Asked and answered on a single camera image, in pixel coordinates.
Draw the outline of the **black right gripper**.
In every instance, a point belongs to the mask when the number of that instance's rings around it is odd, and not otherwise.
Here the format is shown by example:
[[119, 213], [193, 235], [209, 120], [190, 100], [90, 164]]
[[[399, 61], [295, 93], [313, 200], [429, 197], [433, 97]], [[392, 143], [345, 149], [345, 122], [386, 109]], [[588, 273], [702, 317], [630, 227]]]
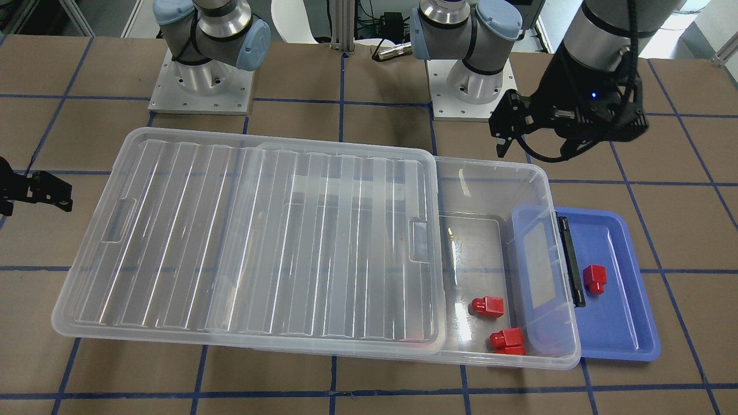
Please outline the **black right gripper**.
[[36, 171], [31, 176], [15, 173], [2, 157], [1, 215], [13, 215], [14, 202], [47, 204], [71, 212], [72, 185], [47, 171]]

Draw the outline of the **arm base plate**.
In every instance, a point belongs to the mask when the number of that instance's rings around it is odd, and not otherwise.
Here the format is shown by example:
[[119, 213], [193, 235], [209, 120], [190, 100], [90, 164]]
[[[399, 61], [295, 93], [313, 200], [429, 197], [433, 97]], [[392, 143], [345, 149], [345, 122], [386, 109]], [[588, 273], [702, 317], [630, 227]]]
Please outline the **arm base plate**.
[[510, 61], [492, 76], [473, 73], [460, 60], [426, 61], [426, 68], [437, 120], [486, 122], [504, 93], [517, 87]]
[[219, 61], [188, 66], [166, 51], [148, 110], [169, 115], [247, 115], [255, 73]]

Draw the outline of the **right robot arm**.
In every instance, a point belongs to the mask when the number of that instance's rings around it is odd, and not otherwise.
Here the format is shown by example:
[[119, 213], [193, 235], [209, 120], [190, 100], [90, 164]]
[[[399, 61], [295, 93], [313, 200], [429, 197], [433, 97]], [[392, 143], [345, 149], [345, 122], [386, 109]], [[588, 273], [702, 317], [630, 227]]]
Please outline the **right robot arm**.
[[[256, 71], [269, 52], [269, 24], [247, 1], [155, 1], [153, 15], [171, 53], [168, 67], [190, 97], [219, 96], [237, 74]], [[15, 173], [2, 160], [2, 215], [16, 202], [72, 210], [72, 186], [48, 173]]]

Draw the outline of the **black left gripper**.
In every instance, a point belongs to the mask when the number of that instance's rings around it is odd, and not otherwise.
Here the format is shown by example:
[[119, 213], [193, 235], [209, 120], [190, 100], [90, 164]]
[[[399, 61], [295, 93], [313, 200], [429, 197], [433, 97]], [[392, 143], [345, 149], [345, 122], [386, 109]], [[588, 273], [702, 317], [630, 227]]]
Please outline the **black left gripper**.
[[[512, 144], [536, 160], [561, 163], [599, 142], [633, 141], [649, 128], [637, 58], [626, 52], [614, 71], [599, 71], [557, 52], [535, 92], [506, 91], [488, 120], [501, 159]], [[542, 129], [564, 140], [558, 157], [546, 157], [527, 143], [527, 135]]]

